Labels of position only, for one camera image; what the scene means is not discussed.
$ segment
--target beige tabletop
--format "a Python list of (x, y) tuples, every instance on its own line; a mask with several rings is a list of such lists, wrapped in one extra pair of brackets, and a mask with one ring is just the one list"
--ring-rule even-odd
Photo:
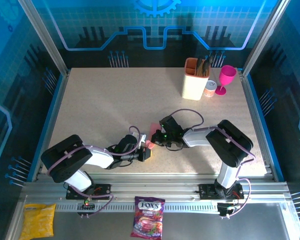
[[(190, 108), (204, 117), (203, 127), (227, 119), (253, 142), (257, 160), (246, 164), (240, 175), (266, 173), (256, 132), (239, 75), (226, 86), (224, 96), (201, 100), (181, 97), (183, 68), (72, 68), (61, 102), (50, 147), (72, 134), (85, 144), (102, 148), (117, 144), (131, 125), (148, 133), (151, 123), (159, 123), (173, 111)], [(220, 68), (213, 68), (210, 80), (218, 82)], [(176, 121), (187, 128), (199, 123), (192, 112), (178, 112)], [(222, 161), (211, 146), (196, 146), (171, 152), (156, 146), (151, 158), (134, 161), (128, 167), (105, 170), (86, 165), (88, 173), (199, 173), (218, 174)]]

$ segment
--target utensil holder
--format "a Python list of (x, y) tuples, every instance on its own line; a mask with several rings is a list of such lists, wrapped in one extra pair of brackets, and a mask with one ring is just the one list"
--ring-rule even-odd
[(197, 60), (197, 58), (189, 57), (185, 61), (181, 94), (184, 99), (200, 100), (210, 77), (211, 67), (209, 67), (205, 76), (195, 76)]

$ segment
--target yellow snack bag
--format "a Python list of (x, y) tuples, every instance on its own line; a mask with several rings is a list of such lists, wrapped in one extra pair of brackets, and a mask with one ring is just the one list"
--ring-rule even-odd
[(24, 221), (19, 240), (54, 236), (54, 216), (56, 204), (26, 204), (24, 206)]

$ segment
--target candy bag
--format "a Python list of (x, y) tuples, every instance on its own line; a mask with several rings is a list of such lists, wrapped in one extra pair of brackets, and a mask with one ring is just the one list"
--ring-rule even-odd
[(134, 197), (135, 213), (131, 237), (161, 240), (166, 200), (156, 197)]

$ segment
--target pink plastic cup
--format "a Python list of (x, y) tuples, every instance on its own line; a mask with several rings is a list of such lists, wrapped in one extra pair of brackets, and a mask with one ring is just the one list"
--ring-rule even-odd
[(225, 95), (227, 90), (224, 88), (224, 86), (230, 84), (235, 79), (236, 74), (237, 70), (233, 66), (223, 66), (219, 75), (221, 86), (216, 88), (215, 94)]

